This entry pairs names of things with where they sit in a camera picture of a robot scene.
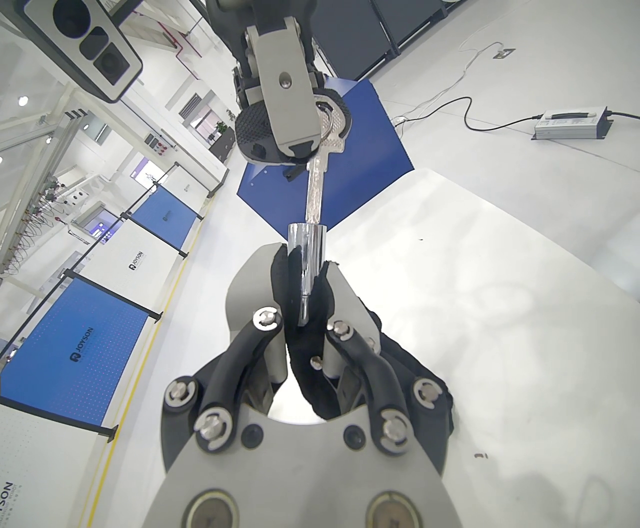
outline camera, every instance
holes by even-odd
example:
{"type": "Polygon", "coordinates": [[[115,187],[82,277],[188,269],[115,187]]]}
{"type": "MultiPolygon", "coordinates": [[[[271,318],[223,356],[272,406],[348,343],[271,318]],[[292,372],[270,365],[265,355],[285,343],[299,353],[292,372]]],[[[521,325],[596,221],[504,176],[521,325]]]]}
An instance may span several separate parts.
{"type": "Polygon", "coordinates": [[[118,101],[142,71],[140,57],[98,0],[0,0],[0,12],[106,102],[118,101]]]}

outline metal key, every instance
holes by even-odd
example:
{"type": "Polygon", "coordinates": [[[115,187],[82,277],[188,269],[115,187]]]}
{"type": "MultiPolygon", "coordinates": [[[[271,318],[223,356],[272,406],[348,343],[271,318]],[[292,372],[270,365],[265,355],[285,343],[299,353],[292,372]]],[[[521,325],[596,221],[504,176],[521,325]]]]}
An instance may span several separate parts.
{"type": "Polygon", "coordinates": [[[343,152],[345,138],[340,133],[346,126],[346,119],[340,107],[326,95],[315,94],[318,116],[321,123],[320,146],[314,157],[307,163],[309,181],[307,184],[307,210],[305,221],[310,224],[319,224],[322,212],[322,194],[324,186],[324,173],[327,170],[329,154],[331,152],[343,152]]]}

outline metal screw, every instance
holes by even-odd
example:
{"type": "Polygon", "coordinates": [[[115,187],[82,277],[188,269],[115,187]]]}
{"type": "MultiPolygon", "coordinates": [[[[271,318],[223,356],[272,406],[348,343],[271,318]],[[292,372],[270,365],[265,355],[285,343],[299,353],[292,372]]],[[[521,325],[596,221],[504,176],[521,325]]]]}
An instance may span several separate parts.
{"type": "Polygon", "coordinates": [[[384,420],[380,445],[389,453],[402,454],[409,448],[413,428],[409,419],[396,409],[385,409],[380,413],[384,420]]]}
{"type": "Polygon", "coordinates": [[[309,361],[311,368],[315,371],[322,370],[322,358],[320,356],[313,356],[309,361]]]}
{"type": "Polygon", "coordinates": [[[183,405],[187,405],[195,394],[195,381],[173,380],[164,392],[164,402],[169,407],[182,407],[183,405]]]}
{"type": "Polygon", "coordinates": [[[276,314],[274,314],[272,312],[267,312],[265,310],[263,312],[260,312],[260,316],[259,316],[258,322],[262,326],[269,326],[275,320],[276,320],[276,314]]]}
{"type": "Polygon", "coordinates": [[[187,384],[184,381],[178,381],[169,391],[171,399],[182,399],[185,394],[187,394],[187,384]]]}
{"type": "Polygon", "coordinates": [[[213,407],[204,411],[196,420],[193,430],[208,440],[207,449],[215,451],[222,447],[231,435],[233,420],[231,414],[222,407],[213,407]]]}
{"type": "Polygon", "coordinates": [[[389,440],[397,444],[406,440],[406,425],[398,418],[387,420],[382,426],[382,431],[389,440]]]}
{"type": "Polygon", "coordinates": [[[204,419],[204,423],[200,428],[200,436],[205,440],[214,440],[222,435],[224,429],[224,422],[219,416],[211,415],[204,419]]]}
{"type": "Polygon", "coordinates": [[[329,332],[336,334],[340,341],[347,341],[353,336],[353,328],[346,321],[335,321],[333,324],[326,325],[329,332]]]}
{"type": "Polygon", "coordinates": [[[435,381],[420,378],[413,384],[413,395],[416,400],[427,409],[435,409],[433,402],[442,394],[442,388],[435,381]]]}
{"type": "Polygon", "coordinates": [[[333,332],[339,337],[342,337],[343,335],[347,335],[349,333],[349,330],[350,330],[349,325],[344,321],[336,321],[333,324],[333,332]]]}
{"type": "Polygon", "coordinates": [[[260,308],[253,314],[253,325],[263,332],[273,330],[278,326],[278,310],[271,306],[260,308]]]}
{"type": "Polygon", "coordinates": [[[280,81],[280,86],[285,90],[291,88],[291,76],[287,72],[282,72],[278,80],[280,81]]]}

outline chrome cylinder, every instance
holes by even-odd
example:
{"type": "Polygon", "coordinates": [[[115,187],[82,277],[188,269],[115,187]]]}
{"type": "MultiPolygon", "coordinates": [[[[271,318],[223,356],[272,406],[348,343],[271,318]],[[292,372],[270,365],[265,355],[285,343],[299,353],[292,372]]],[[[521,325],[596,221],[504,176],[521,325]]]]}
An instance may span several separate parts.
{"type": "Polygon", "coordinates": [[[309,297],[314,280],[320,273],[324,263],[324,239],[326,225],[312,223],[289,224],[288,252],[300,247],[302,254],[302,274],[300,276],[300,317],[298,326],[305,326],[309,321],[309,297]]]}

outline blue wall panel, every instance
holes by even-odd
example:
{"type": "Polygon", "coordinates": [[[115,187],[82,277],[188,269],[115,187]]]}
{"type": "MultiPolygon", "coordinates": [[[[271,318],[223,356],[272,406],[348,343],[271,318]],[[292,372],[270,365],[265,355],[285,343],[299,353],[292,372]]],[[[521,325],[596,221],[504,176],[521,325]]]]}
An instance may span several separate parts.
{"type": "Polygon", "coordinates": [[[147,313],[75,279],[2,372],[2,396],[101,425],[147,313]]]}
{"type": "MultiPolygon", "coordinates": [[[[329,155],[324,175],[322,224],[331,229],[413,165],[369,81],[328,87],[342,94],[353,117],[344,152],[329,155]]],[[[290,223],[305,221],[308,171],[289,182],[284,170],[248,164],[237,194],[286,239],[290,223]]]]}
{"type": "Polygon", "coordinates": [[[177,248],[182,248],[196,219],[196,212],[162,187],[131,215],[140,225],[177,248]]]}

